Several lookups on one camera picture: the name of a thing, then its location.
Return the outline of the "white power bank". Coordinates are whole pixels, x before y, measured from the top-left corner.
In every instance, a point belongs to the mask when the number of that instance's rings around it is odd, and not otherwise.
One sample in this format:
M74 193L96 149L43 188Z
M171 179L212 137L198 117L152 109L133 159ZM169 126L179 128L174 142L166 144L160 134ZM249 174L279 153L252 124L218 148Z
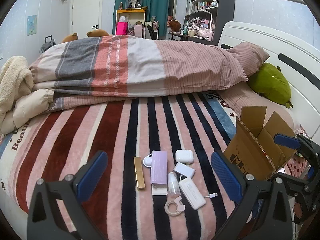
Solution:
M206 204L204 196L200 193L191 178L187 177L179 181L178 185L193 210L197 210Z

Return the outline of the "white small charger block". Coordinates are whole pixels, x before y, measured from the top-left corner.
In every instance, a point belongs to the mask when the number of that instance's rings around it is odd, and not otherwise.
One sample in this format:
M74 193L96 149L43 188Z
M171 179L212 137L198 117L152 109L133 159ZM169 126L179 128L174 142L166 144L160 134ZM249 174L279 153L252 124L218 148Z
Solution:
M174 172L182 175L182 176L185 176L185 177L189 177L189 178L192 178L193 175L195 174L195 170L181 162L178 162L174 169L173 169Z

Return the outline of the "small clear spray bottle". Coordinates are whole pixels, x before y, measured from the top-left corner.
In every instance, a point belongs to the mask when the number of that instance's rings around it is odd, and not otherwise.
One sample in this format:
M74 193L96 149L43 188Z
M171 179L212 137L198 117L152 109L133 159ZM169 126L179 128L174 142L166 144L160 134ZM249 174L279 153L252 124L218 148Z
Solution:
M180 193L180 187L177 181L176 173L170 172L168 173L168 193L173 197L178 197Z

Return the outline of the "gold rectangular lipstick box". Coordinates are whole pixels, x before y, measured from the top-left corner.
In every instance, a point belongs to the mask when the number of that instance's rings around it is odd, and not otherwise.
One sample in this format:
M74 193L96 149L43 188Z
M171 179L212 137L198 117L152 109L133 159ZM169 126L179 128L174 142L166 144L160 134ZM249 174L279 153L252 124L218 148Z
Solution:
M142 160L140 157L134 157L133 161L134 161L134 167L135 167L135 179L136 179L137 189L143 190L145 189L145 181L144 181Z

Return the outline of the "white earbuds case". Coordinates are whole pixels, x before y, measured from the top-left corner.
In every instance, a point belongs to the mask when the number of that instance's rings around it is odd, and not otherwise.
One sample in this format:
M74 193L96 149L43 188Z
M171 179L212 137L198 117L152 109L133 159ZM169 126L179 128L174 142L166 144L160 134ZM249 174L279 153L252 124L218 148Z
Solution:
M177 150L175 152L176 162L183 164L192 164L194 162L194 154L191 150Z

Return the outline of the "purple rectangular box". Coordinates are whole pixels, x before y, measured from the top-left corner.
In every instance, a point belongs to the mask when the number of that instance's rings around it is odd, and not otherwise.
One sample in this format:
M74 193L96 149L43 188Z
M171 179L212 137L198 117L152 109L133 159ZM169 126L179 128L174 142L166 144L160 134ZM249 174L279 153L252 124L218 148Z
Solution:
M168 194L168 156L167 151L153 151L151 162L150 183L153 196Z

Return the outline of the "brown cardboard box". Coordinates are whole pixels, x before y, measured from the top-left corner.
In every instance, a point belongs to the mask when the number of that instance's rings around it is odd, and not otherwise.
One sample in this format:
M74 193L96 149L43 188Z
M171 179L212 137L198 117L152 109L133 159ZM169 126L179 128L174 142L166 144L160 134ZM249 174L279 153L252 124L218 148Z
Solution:
M277 133L294 137L294 131L277 112L264 122L266 110L263 106L242 107L236 118L236 134L223 153L243 174L250 173L257 180L269 179L295 153L273 140Z

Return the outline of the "white bed headboard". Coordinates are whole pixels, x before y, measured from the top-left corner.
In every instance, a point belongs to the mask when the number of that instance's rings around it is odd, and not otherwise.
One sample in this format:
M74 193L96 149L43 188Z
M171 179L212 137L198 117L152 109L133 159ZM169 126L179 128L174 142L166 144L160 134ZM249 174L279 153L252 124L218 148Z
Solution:
M228 22L218 46L228 49L241 42L261 46L267 62L279 67L291 87L291 109L306 137L319 144L319 50L283 31L262 25Z

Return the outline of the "striped fleece blanket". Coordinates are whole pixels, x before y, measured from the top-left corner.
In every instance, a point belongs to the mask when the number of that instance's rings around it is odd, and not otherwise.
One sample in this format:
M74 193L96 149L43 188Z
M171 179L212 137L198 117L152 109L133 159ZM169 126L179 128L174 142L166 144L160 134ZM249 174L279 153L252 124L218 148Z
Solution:
M83 206L107 239L212 239L234 209L210 164L235 134L236 113L213 92L81 106L34 117L1 139L1 211L18 236L27 235L31 195L40 178L63 179L103 150L108 166ZM168 171L177 150L194 155L193 182L207 198L176 217L154 196L150 170L137 189L134 158L165 151Z

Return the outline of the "folded striped duvet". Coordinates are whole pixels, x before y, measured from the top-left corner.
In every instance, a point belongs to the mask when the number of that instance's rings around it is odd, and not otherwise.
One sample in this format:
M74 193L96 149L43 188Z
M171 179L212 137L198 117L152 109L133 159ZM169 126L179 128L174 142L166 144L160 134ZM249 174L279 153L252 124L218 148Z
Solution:
M51 112L129 98L225 90L247 75L228 51L191 41L90 37L55 45L30 65Z

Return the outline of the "cluttered desk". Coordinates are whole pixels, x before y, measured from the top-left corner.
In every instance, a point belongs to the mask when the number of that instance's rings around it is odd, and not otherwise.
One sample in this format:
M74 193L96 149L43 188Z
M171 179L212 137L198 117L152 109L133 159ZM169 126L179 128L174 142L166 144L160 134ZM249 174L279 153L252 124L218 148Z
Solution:
M172 30L170 30L168 32L168 34L170 35L170 39L172 41L177 41L177 38L180 38L180 41L193 41L193 42L205 44L205 45L208 45L208 46L213 46L214 45L214 42L212 42L212 41L208 41L208 40L206 40L204 38L197 37L197 36L184 35L180 31L172 31Z

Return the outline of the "grey suitcase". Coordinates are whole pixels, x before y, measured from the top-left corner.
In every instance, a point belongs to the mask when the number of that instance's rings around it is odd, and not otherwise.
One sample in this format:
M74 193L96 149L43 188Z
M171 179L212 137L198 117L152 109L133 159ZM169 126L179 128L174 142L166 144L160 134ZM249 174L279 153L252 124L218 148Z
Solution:
M44 53L49 48L51 48L52 46L55 46L55 45L56 45L56 43L55 43L55 40L53 39L52 35L49 35L44 38L44 44L41 46L40 52Z

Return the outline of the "brown teddy bear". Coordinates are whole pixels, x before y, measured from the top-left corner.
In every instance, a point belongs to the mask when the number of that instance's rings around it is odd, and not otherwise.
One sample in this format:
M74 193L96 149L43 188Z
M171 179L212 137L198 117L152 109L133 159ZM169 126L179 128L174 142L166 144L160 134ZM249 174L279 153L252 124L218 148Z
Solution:
M103 29L95 29L92 31L89 31L86 34L88 37L103 37L103 36L108 36L108 32L103 30Z
M75 41L78 39L78 34L77 33L73 33L71 35L66 36L63 40L62 43L65 42L71 42L71 41Z

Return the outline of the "yellow wooden shelf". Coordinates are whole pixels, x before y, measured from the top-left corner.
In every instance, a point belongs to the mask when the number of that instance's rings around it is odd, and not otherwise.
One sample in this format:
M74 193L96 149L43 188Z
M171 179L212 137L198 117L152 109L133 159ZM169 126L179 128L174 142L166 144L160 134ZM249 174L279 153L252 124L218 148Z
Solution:
M128 33L130 29L133 29L135 25L141 25L142 30L145 25L145 18L146 18L146 9L118 9L116 11L116 26L115 26L115 33L116 27L118 22L128 22Z

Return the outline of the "white door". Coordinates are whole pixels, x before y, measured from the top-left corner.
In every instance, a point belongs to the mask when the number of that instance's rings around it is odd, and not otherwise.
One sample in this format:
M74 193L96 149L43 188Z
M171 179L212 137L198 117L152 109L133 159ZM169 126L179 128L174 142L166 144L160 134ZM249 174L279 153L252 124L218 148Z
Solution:
M71 33L87 37L89 31L99 29L101 0L72 0Z

